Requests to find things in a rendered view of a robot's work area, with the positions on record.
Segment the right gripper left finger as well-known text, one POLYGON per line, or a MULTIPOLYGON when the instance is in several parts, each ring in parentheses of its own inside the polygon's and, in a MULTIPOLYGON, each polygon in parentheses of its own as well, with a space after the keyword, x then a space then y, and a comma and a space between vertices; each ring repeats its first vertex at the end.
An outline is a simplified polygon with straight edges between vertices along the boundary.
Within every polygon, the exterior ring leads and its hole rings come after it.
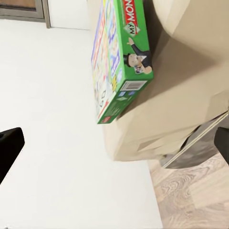
POLYGON ((21 127, 0 132, 0 184, 25 145, 21 127))

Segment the board game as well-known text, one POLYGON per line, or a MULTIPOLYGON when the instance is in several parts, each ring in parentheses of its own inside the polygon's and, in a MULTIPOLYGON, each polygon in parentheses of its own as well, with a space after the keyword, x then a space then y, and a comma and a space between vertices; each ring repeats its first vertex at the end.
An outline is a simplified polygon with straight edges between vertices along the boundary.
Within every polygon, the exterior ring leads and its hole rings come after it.
POLYGON ((91 65, 96 124, 111 124, 155 78, 142 0, 102 0, 91 65))

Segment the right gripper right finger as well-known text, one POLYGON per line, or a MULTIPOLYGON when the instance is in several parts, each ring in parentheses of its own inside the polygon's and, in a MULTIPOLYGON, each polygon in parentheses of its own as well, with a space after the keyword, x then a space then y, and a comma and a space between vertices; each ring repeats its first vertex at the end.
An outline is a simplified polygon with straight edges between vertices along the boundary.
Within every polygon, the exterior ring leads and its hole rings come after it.
POLYGON ((227 164, 229 165, 229 129, 225 127, 218 127, 215 138, 214 145, 218 149, 219 153, 222 154, 227 164))

